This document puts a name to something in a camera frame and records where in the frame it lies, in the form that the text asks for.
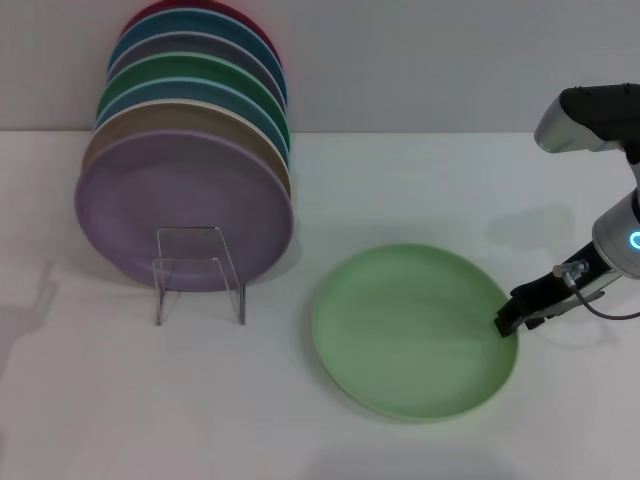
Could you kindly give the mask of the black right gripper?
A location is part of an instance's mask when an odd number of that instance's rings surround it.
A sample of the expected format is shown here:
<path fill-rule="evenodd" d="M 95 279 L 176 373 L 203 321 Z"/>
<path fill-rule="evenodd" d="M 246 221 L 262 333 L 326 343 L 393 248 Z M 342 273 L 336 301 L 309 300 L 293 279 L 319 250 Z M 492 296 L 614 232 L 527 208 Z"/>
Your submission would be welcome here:
<path fill-rule="evenodd" d="M 620 278 L 620 275 L 602 259 L 592 242 L 574 253 L 565 263 L 577 261 L 588 264 L 587 272 L 576 280 L 576 286 L 585 298 Z M 573 297 L 574 294 L 564 280 L 548 273 L 514 288 L 511 298 L 498 310 L 494 325 L 502 337 L 509 337 L 518 330 L 523 318 L 529 318 L 524 324 L 529 331 L 535 330 L 546 322 L 546 319 L 541 317 L 542 310 Z"/>

